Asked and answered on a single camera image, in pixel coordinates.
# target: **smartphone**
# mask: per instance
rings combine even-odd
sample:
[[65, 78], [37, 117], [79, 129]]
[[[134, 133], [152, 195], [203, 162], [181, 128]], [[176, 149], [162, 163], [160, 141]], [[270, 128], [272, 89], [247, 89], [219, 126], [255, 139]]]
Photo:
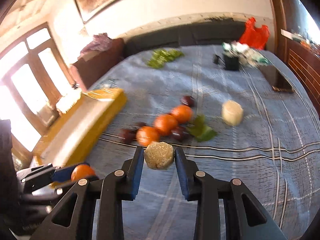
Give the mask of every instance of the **smartphone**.
[[279, 70], [273, 65], [260, 65], [258, 69], [269, 82], [272, 89], [276, 92], [293, 93], [294, 90], [290, 83], [282, 76]]

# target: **wooden window frame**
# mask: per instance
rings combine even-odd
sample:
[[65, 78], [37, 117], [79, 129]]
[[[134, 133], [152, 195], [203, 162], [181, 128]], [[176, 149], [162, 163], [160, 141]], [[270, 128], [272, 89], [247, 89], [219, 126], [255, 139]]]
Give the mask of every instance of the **wooden window frame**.
[[[49, 32], [50, 39], [47, 41], [41, 43], [37, 47], [30, 49], [27, 38], [38, 32], [39, 30], [46, 28]], [[54, 38], [52, 36], [52, 32], [49, 28], [48, 23], [43, 23], [32, 30], [26, 32], [22, 36], [20, 36], [18, 39], [16, 39], [14, 42], [12, 42], [8, 47], [6, 47], [2, 52], [0, 52], [0, 59], [6, 55], [11, 49], [13, 49], [16, 45], [18, 45], [20, 42], [24, 41], [27, 49], [28, 54], [26, 54], [24, 57], [22, 57], [18, 62], [16, 62], [5, 74], [2, 78], [0, 78], [0, 85], [6, 86], [14, 101], [18, 105], [20, 111], [23, 113], [23, 115], [27, 118], [27, 120], [31, 123], [31, 125], [38, 131], [38, 133], [43, 136], [48, 131], [48, 127], [44, 125], [44, 123], [41, 121], [41, 119], [34, 114], [28, 105], [25, 103], [23, 98], [21, 97], [20, 93], [16, 89], [15, 85], [13, 84], [11, 77], [12, 75], [18, 71], [23, 65], [28, 64], [32, 73], [34, 74], [37, 82], [39, 83], [41, 89], [46, 94], [49, 103], [52, 107], [55, 108], [56, 103], [59, 101], [59, 99], [62, 97], [58, 89], [53, 84], [51, 78], [49, 77], [48, 73], [46, 72], [38, 53], [43, 51], [44, 49], [50, 48], [55, 59], [57, 60], [59, 67], [61, 68], [62, 72], [64, 73], [65, 77], [67, 78], [70, 85], [74, 84], [74, 80], [71, 77], [68, 67], [65, 64], [64, 60], [61, 57], [61, 54], [57, 48], [57, 45], [54, 41]], [[29, 152], [15, 137], [12, 135], [12, 153], [20, 159], [20, 161], [23, 164], [23, 167], [27, 167], [30, 165], [32, 160], [32, 153]]]

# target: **orange fruit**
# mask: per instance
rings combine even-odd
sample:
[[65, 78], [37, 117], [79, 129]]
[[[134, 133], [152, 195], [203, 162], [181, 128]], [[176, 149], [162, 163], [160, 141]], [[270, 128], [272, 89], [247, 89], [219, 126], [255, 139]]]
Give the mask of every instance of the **orange fruit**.
[[71, 173], [71, 180], [79, 180], [90, 176], [95, 176], [96, 173], [94, 172], [93, 168], [91, 168], [87, 164], [80, 164], [75, 167], [73, 172]]
[[179, 122], [189, 122], [192, 118], [193, 112], [189, 106], [179, 105], [171, 110], [171, 115]]
[[167, 136], [171, 130], [178, 126], [178, 121], [170, 114], [161, 114], [158, 116], [153, 126], [158, 130], [160, 135]]
[[156, 128], [143, 126], [137, 131], [136, 139], [141, 146], [147, 147], [152, 142], [157, 142], [160, 135]]

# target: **leafy green vegetable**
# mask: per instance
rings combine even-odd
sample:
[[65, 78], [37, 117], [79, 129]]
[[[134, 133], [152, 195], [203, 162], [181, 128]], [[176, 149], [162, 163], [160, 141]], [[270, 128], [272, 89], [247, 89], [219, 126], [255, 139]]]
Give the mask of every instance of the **leafy green vegetable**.
[[147, 65], [152, 68], [162, 68], [164, 63], [174, 61], [176, 58], [184, 56], [183, 52], [176, 49], [157, 49], [153, 52]]
[[204, 123], [204, 115], [197, 115], [193, 122], [187, 127], [187, 131], [193, 135], [198, 142], [209, 141], [217, 135], [217, 132]]

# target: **triangular cutout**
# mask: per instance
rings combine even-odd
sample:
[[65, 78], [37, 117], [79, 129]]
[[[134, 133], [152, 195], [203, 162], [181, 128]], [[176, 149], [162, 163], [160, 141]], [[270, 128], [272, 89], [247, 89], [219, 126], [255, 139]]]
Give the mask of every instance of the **triangular cutout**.
[[246, 194], [242, 194], [241, 198], [245, 210], [245, 215], [247, 217], [247, 222], [250, 227], [261, 225], [267, 222], [267, 219]]
[[52, 223], [69, 227], [72, 219], [72, 214], [76, 206], [78, 194], [73, 193], [71, 197], [64, 203], [57, 214], [52, 218]]

